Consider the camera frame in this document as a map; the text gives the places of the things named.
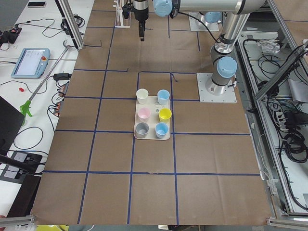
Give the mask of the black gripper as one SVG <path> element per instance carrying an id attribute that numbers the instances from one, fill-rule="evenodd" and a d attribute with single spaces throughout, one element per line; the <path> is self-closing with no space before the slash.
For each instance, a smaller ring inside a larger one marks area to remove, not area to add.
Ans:
<path id="1" fill-rule="evenodd" d="M 133 8 L 135 19 L 139 21 L 140 41 L 145 41 L 145 25 L 149 17 L 149 2 L 148 0 L 134 0 Z"/>

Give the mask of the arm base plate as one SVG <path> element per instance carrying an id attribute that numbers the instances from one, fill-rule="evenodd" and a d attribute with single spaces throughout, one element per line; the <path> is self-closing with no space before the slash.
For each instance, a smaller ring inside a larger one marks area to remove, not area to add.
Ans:
<path id="1" fill-rule="evenodd" d="M 196 73 L 201 103 L 237 103 L 235 89 L 230 80 L 226 86 L 212 81 L 212 73 Z"/>
<path id="2" fill-rule="evenodd" d="M 218 32 L 218 21 L 221 20 L 221 12 L 189 12 L 193 16 L 203 22 L 210 32 Z M 206 28 L 198 21 L 189 17 L 191 31 L 207 31 Z"/>

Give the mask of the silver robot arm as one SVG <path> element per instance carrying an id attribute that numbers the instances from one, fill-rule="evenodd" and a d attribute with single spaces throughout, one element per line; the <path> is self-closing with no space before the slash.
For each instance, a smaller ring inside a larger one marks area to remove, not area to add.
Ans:
<path id="1" fill-rule="evenodd" d="M 206 82 L 206 90 L 222 95 L 237 70 L 237 62 L 229 56 L 250 13 L 258 10 L 263 0 L 154 0 L 154 12 L 160 17 L 176 17 L 184 12 L 227 12 L 226 21 L 215 44 L 211 58 L 215 71 Z"/>

